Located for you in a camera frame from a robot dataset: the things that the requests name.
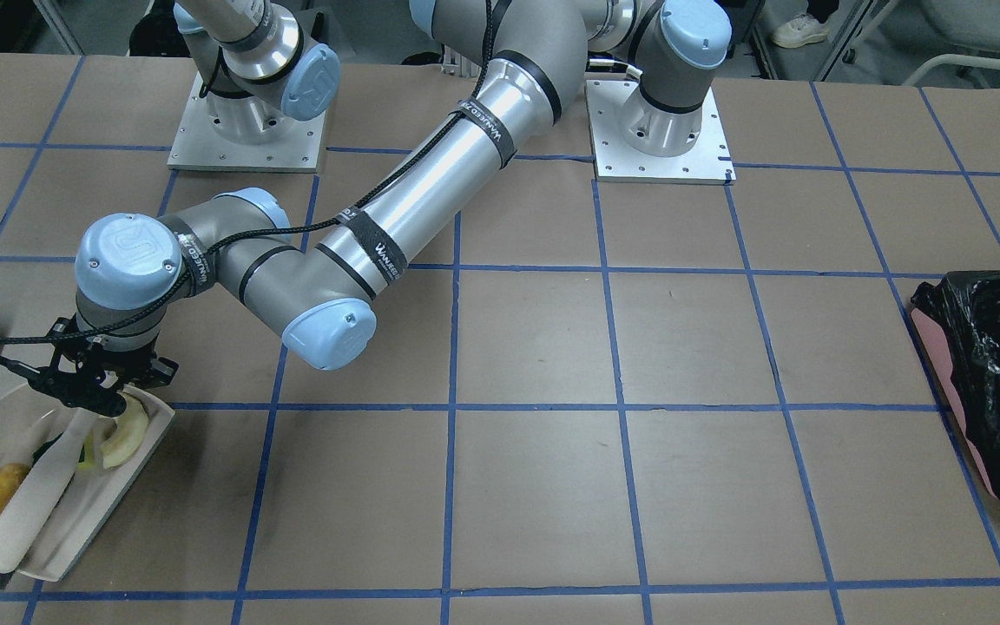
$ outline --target robotic arm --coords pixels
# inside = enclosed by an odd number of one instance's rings
[[[226,88],[283,110],[305,92],[289,71],[320,56],[321,44],[290,35],[281,8],[262,0],[183,7],[215,42],[199,56],[220,55],[230,68]],[[701,13],[710,23],[712,11],[718,32],[690,30]],[[76,315],[50,333],[61,337],[53,365],[64,356],[86,364],[92,381],[112,371],[117,384],[166,384],[175,364],[158,359],[154,345],[167,304],[222,284],[312,367],[340,368],[376,332],[370,302],[532,135],[558,122],[579,94],[589,50],[643,68],[635,114],[622,120],[635,146],[681,154],[699,131],[730,38],[712,0],[496,0],[491,21],[488,13],[480,0],[411,0],[416,24],[482,64],[483,82],[373,193],[331,221],[289,229],[272,195],[243,189],[160,219],[112,214],[92,225],[76,256]],[[320,227],[332,229],[309,253],[289,245],[289,234]]]

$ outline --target ur logo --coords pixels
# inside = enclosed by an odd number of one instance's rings
[[[126,265],[146,260],[163,249],[149,228],[131,220],[114,231],[108,231],[103,237],[103,244],[106,244],[111,256]]]

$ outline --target black velcro strap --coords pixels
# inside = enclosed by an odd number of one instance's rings
[[[521,53],[514,50],[501,50],[497,52],[496,59],[504,59],[505,61],[511,61],[517,66],[523,68],[523,71],[531,75],[531,78],[535,79],[535,82],[539,83],[539,87],[543,89],[543,93],[547,95],[547,99],[550,100],[550,110],[555,114],[555,123],[563,118],[563,100],[558,96],[558,89],[555,88],[555,84],[551,82],[550,76],[547,76],[547,72],[543,71],[543,68],[538,66],[538,63],[527,58],[527,56],[521,55]]]
[[[250,262],[246,269],[246,273],[241,277],[241,282],[238,285],[238,301],[242,305],[246,304],[246,287],[249,286],[249,280],[253,277],[254,273],[257,273],[258,269],[261,269],[261,265],[265,265],[266,260],[270,260],[275,254],[281,252],[289,252],[289,250],[294,250],[298,252],[298,249],[293,248],[293,246],[276,246],[270,249],[269,252],[263,253],[261,256],[257,257],[257,260]]]
[[[232,50],[234,52],[248,52],[257,48],[261,45],[262,41],[265,41],[267,35],[269,35],[269,30],[273,27],[273,4],[265,3],[265,10],[261,11],[261,21],[257,23],[257,27],[253,28],[253,32],[249,35],[243,36],[237,41],[220,41],[219,44],[227,50]]]
[[[670,106],[670,104],[666,104],[665,102],[662,102],[658,98],[655,98],[654,95],[650,95],[650,91],[647,91],[647,88],[643,87],[642,80],[639,80],[639,92],[640,94],[642,94],[644,100],[650,102],[650,106],[655,107],[655,109],[658,109],[660,111],[668,112],[668,114],[672,115],[684,115],[687,112],[694,112],[695,110],[701,108],[703,104],[705,104],[705,100],[701,100],[701,102],[697,102],[696,104],[694,104],[694,106],[691,107]]]
[[[207,246],[203,245],[203,241],[199,240],[199,237],[195,236],[195,231],[179,217],[170,214],[164,217],[162,222],[172,230],[172,234],[175,234],[175,240],[180,244],[183,264],[191,272],[191,293],[187,296],[194,297],[214,287],[218,276],[214,273],[214,265],[211,265],[210,259],[207,258]]]
[[[516,155],[516,142],[511,138],[508,127],[500,122],[500,118],[492,114],[488,107],[477,98],[468,98],[457,103],[457,112],[461,112],[469,122],[476,123],[484,131],[485,137],[492,139],[500,153],[500,169],[508,167],[508,161]]]
[[[334,250],[322,244],[314,246],[314,249],[319,250],[319,252],[325,253],[326,257],[329,258],[329,260],[334,261],[334,265],[341,266],[342,272],[349,274],[349,277],[353,278],[354,282],[357,282],[358,286],[361,287],[361,290],[364,290],[365,295],[369,296],[369,299],[377,299],[377,292],[376,290],[373,290],[372,286],[369,286],[369,282],[366,282],[365,278],[361,277],[361,273],[358,273],[357,269],[354,269],[353,266],[350,266],[349,262],[345,262],[344,258],[338,256],[338,254],[335,253]]]
[[[635,34],[631,36],[631,46],[628,46],[628,64],[635,64],[635,55],[639,52],[639,43],[642,41],[643,35],[647,35],[647,27],[650,27],[650,23],[654,21],[655,16],[662,9],[662,4],[666,0],[655,0],[654,4],[650,5],[646,13],[643,13],[642,20],[639,22],[639,28],[635,29]]]
[[[339,224],[350,229],[358,245],[369,254],[369,260],[377,266],[381,276],[385,277],[385,282],[391,285],[404,277],[404,272],[408,269],[408,257],[404,256],[396,241],[368,213],[350,206],[338,213],[337,219]]]

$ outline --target light blue joint cap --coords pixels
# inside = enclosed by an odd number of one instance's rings
[[[179,4],[172,7],[172,16],[175,16],[175,28],[180,31],[180,35],[195,35],[203,31],[195,17]]]
[[[341,80],[342,64],[337,53],[319,43],[303,52],[303,58],[295,64],[280,99],[280,110],[299,122],[309,122],[330,107]]]
[[[662,32],[674,52],[691,66],[715,69],[731,43],[727,13],[712,0],[666,0]]]
[[[291,228],[291,222],[288,220],[288,214],[285,213],[285,209],[280,208],[280,202],[277,202],[277,198],[273,197],[273,194],[268,193],[265,189],[247,187],[237,191],[230,191],[230,193],[226,194],[217,194],[211,199],[221,198],[223,195],[243,199],[261,209],[261,212],[273,222],[275,228]],[[291,242],[290,234],[275,234],[275,237],[286,244]]]
[[[76,255],[83,295],[112,310],[134,310],[164,295],[180,274],[175,234],[144,214],[108,214],[87,229]]]
[[[411,20],[427,36],[434,37],[434,3],[436,0],[411,0]]]
[[[376,332],[377,316],[368,302],[349,297],[303,312],[281,336],[309,365],[332,372],[360,356]]]

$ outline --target black cable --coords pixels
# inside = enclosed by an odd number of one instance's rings
[[[124,318],[122,321],[115,321],[114,324],[108,324],[98,328],[92,328],[90,331],[80,331],[80,332],[68,332],[61,333],[61,335],[56,336],[19,336],[19,337],[4,337],[0,338],[0,345],[42,345],[42,344],[55,344],[61,343],[61,341],[66,340],[76,340],[80,338],[90,338],[92,336],[104,335],[104,333],[111,333],[114,331],[120,331],[124,327],[131,326],[138,323],[138,321],[146,318],[147,316],[155,313],[159,310],[161,306],[166,305],[175,293],[180,290],[184,282],[187,282],[191,278],[191,273],[187,269],[180,273],[180,277],[172,282],[172,286],[164,292],[164,295],[160,296],[157,300],[152,302],[149,306],[138,310],[134,315],[130,315]]]
[[[337,226],[338,219],[326,219],[326,221],[318,222],[318,224],[312,224],[310,226],[294,226],[293,228],[265,228],[261,230],[246,230],[243,233],[230,234],[229,237],[220,239],[215,242],[214,245],[207,248],[207,256],[211,254],[218,253],[218,250],[225,248],[227,245],[234,244],[243,239],[252,239],[255,237],[271,237],[275,234],[302,234],[302,233],[313,233],[316,230],[322,230],[325,228],[330,228],[330,226]]]
[[[496,42],[496,32],[493,27],[495,27],[495,24],[492,23],[492,0],[484,0],[484,59],[481,61],[481,74],[480,76],[477,76],[477,84],[473,87],[472,95],[470,95],[471,98],[477,98],[477,95],[481,92],[481,87],[484,86],[484,75],[488,70],[489,61],[492,60],[492,47]],[[404,174],[408,173],[412,167],[416,166],[420,160],[424,159],[424,157],[434,149],[434,146],[437,146],[437,144],[449,134],[450,130],[453,130],[453,126],[459,122],[462,115],[464,114],[460,111],[452,114],[444,126],[442,126],[442,128],[434,134],[430,141],[427,142],[427,145],[424,145],[416,153],[416,155],[405,162],[404,165],[400,166],[399,169],[393,171],[392,174],[389,174],[388,177],[384,178],[384,180],[374,187],[372,191],[369,191],[368,194],[362,195],[361,199],[358,201],[353,202],[353,206],[357,208],[364,208],[364,206],[368,205],[370,201],[373,201],[373,198],[376,198],[377,195],[384,193],[389,186],[392,186],[393,182],[399,181],[400,178],[404,177]]]
[[[214,71],[211,71],[211,76],[210,78],[207,79],[207,82],[204,82],[203,86],[199,87],[200,99],[206,98],[207,94],[209,94],[211,90],[211,87],[214,87],[215,80],[218,80],[219,68],[223,68],[225,66],[226,66],[226,61],[222,60],[222,47],[219,46],[218,56],[217,58],[214,59]]]

